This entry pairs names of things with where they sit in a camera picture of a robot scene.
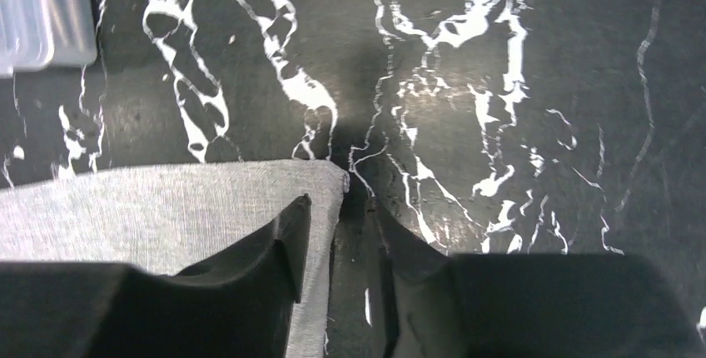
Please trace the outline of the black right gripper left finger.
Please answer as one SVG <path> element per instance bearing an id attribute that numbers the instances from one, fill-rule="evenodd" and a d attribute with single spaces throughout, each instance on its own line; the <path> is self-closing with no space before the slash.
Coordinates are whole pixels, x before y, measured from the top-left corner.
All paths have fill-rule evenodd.
<path id="1" fill-rule="evenodd" d="M 174 276 L 117 262 L 4 262 L 4 357 L 282 357 L 311 199 Z"/>

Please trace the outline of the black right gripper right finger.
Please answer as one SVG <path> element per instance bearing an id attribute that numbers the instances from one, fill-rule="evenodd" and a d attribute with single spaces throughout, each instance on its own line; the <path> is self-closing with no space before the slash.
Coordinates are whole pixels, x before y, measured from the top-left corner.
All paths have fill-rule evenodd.
<path id="1" fill-rule="evenodd" d="M 374 357 L 702 357 L 639 256 L 438 252 L 377 200 L 364 239 Z"/>

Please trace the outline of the grey cloth napkin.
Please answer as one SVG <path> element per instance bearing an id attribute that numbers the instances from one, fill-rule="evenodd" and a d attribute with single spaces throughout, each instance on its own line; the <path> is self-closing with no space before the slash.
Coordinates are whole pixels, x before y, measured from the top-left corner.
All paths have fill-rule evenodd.
<path id="1" fill-rule="evenodd" d="M 321 357 L 330 251 L 346 171 L 278 160 L 125 167 L 1 192 L 1 256 L 14 261 L 125 261 L 176 274 L 273 220 L 296 197 L 312 202 L 301 302 L 286 355 Z"/>

